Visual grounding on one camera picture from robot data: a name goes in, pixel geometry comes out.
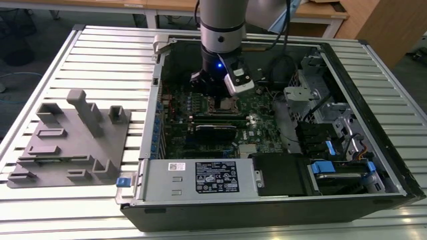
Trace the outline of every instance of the gray plastic holder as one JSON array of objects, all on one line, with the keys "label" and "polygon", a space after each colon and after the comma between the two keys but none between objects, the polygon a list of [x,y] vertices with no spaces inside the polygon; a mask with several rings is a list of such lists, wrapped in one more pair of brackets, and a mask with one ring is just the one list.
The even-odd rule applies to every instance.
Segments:
[{"label": "gray plastic holder", "polygon": [[72,89],[75,109],[43,103],[39,125],[9,174],[9,188],[109,185],[116,183],[125,147],[131,111],[99,109],[87,94]]}]

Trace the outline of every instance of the blue latch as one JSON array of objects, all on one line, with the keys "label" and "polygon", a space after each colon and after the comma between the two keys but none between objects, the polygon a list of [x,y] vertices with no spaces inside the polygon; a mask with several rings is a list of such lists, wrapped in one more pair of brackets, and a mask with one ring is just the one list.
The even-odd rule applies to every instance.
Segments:
[{"label": "blue latch", "polygon": [[336,155],[336,152],[335,152],[335,149],[333,149],[333,146],[332,146],[332,142],[331,141],[325,141],[325,145],[327,145],[327,148],[328,148],[328,153],[332,156]]},{"label": "blue latch", "polygon": [[132,179],[128,177],[119,177],[117,181],[115,181],[115,186],[117,188],[129,188]]},{"label": "blue latch", "polygon": [[316,161],[311,164],[313,174],[335,173],[335,167],[331,161]]},{"label": "blue latch", "polygon": [[370,171],[371,173],[376,171],[374,162],[371,162],[371,161],[367,162],[367,168],[368,168],[368,171]]}]

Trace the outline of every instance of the motherboard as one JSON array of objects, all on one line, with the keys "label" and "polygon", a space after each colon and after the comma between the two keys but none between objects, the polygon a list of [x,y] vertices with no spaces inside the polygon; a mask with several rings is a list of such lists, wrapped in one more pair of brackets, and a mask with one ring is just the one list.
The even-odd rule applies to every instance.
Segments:
[{"label": "motherboard", "polygon": [[183,86],[165,87],[163,93],[167,159],[232,159],[283,152],[273,98],[264,88],[221,101]]}]

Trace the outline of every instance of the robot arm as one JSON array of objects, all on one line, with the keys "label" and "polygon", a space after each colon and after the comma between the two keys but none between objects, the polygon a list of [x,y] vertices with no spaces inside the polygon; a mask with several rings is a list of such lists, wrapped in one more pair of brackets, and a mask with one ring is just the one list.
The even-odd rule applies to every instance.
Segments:
[{"label": "robot arm", "polygon": [[245,20],[273,31],[283,24],[285,0],[200,0],[201,70],[191,85],[220,100],[253,88],[251,71],[241,57]]}]

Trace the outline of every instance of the metal slotted table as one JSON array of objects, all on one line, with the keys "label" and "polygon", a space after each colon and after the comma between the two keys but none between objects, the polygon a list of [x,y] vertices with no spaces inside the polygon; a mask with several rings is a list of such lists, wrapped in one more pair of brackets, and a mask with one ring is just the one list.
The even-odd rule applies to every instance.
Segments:
[{"label": "metal slotted table", "polygon": [[[40,103],[65,101],[69,89],[84,89],[100,109],[132,110],[120,170],[137,169],[139,148],[156,61],[157,34],[171,31],[85,26],[73,30],[0,145],[0,238],[4,239],[427,239],[427,199],[400,209],[379,211],[349,223],[240,228],[212,231],[140,232],[116,205],[116,186],[9,189],[16,167],[37,125]],[[248,34],[249,39],[275,36]],[[427,189],[427,118],[368,45],[355,40],[292,37],[328,42],[422,188]],[[121,194],[132,195],[124,188]]]}]

